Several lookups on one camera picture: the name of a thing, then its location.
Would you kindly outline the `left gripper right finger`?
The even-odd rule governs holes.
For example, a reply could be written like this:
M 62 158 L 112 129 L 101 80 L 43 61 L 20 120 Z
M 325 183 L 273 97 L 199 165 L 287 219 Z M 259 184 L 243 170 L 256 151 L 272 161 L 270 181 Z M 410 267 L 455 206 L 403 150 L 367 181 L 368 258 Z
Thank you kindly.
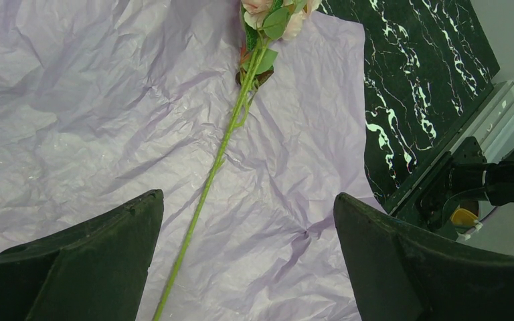
M 514 320 L 514 256 L 457 243 L 346 193 L 333 216 L 362 320 Z

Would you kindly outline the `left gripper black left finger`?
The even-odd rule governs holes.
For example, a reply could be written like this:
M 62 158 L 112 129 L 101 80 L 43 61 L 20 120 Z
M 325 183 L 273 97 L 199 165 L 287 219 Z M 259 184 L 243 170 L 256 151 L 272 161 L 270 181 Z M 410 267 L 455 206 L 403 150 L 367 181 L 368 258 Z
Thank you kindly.
M 0 253 L 0 320 L 134 320 L 163 219 L 153 189 Z

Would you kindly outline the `purple pink wrapping paper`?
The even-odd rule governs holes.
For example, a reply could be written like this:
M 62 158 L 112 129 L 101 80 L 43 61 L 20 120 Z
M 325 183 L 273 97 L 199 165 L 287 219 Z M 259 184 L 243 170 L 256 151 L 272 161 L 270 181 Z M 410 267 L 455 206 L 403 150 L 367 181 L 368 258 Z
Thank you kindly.
M 237 1 L 0 1 L 0 251 L 160 189 L 150 320 L 238 95 Z M 163 320 L 359 320 L 333 218 L 364 169 L 367 28 L 274 45 Z

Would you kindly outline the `light pink rose stem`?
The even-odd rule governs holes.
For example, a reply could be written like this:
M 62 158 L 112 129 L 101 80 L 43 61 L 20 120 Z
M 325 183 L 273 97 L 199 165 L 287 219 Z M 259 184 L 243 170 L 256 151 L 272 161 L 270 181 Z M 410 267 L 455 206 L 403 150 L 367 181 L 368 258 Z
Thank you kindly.
M 270 46 L 279 40 L 294 39 L 301 32 L 304 22 L 318 10 L 320 5 L 320 1 L 240 1 L 240 24 L 244 38 L 240 47 L 235 77 L 240 91 L 193 217 L 189 222 L 167 283 L 153 313 L 153 320 L 160 320 L 163 315 L 213 180 L 220 167 L 225 163 L 224 156 L 231 136 L 236 129 L 243 127 L 254 97 L 274 73 L 274 63 L 278 52 L 271 49 Z

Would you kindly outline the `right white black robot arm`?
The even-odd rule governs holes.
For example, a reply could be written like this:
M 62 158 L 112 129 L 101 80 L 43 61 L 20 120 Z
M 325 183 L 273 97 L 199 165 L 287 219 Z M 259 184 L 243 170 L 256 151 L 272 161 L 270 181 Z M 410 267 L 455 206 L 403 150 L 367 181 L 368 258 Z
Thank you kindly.
M 450 218 L 461 201 L 485 201 L 492 206 L 514 203 L 514 149 L 498 163 L 454 164 L 447 172 L 442 214 Z

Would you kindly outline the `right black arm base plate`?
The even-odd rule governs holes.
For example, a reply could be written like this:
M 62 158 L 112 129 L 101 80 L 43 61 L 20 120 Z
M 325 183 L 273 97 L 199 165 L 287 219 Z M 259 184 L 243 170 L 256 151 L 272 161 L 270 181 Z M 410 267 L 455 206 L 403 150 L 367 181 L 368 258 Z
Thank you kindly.
M 474 221 L 455 225 L 452 214 L 461 201 L 472 197 L 484 200 L 477 192 L 483 187 L 482 172 L 487 165 L 478 140 L 467 137 L 438 162 L 407 192 L 391 216 L 447 239 L 456 240 Z

